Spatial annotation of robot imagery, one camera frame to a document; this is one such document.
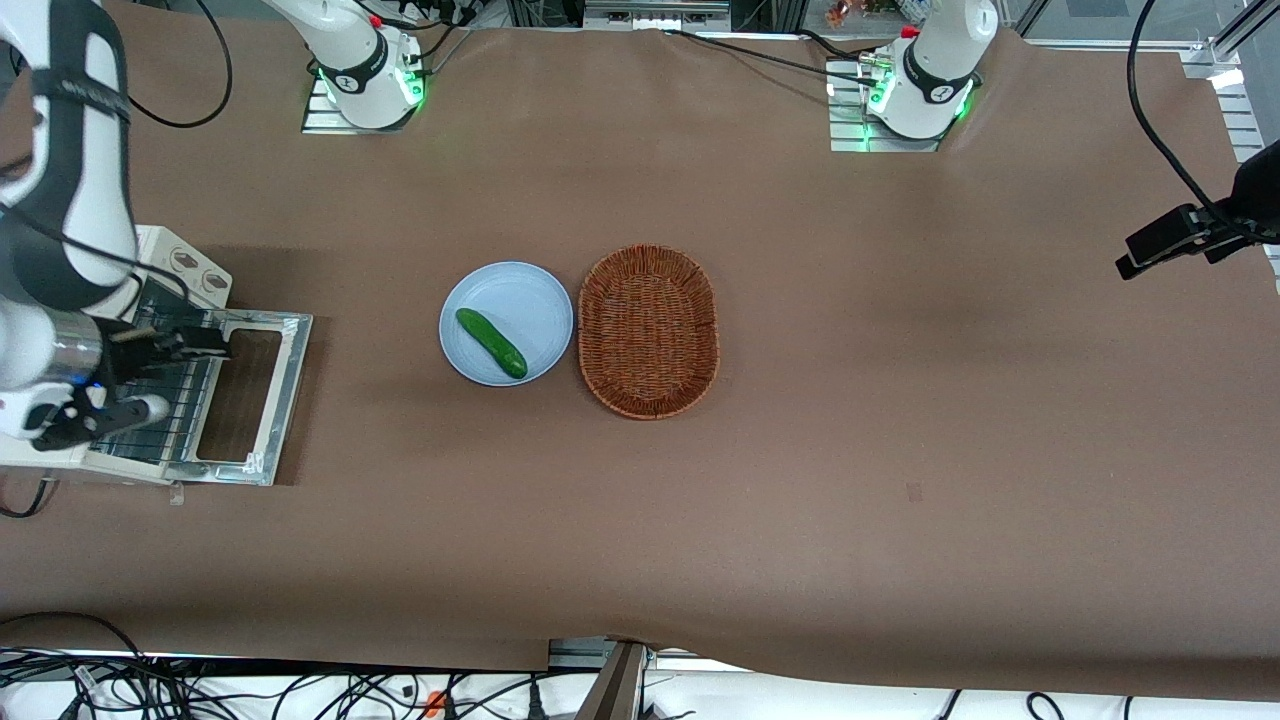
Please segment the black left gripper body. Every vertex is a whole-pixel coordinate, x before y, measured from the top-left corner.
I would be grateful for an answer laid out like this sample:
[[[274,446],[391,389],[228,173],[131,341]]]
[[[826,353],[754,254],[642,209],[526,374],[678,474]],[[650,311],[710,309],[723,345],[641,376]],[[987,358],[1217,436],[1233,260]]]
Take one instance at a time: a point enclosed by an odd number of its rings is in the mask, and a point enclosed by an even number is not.
[[[1244,160],[1231,187],[1231,218],[1265,238],[1279,237],[1279,141]]]

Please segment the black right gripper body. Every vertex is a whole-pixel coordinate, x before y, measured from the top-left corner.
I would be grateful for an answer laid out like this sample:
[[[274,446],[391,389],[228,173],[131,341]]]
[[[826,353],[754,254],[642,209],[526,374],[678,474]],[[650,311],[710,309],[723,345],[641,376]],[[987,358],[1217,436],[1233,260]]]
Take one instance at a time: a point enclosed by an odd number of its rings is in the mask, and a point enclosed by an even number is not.
[[[101,322],[100,384],[123,386],[186,363],[186,334],[189,332],[191,328],[183,325],[161,328]]]

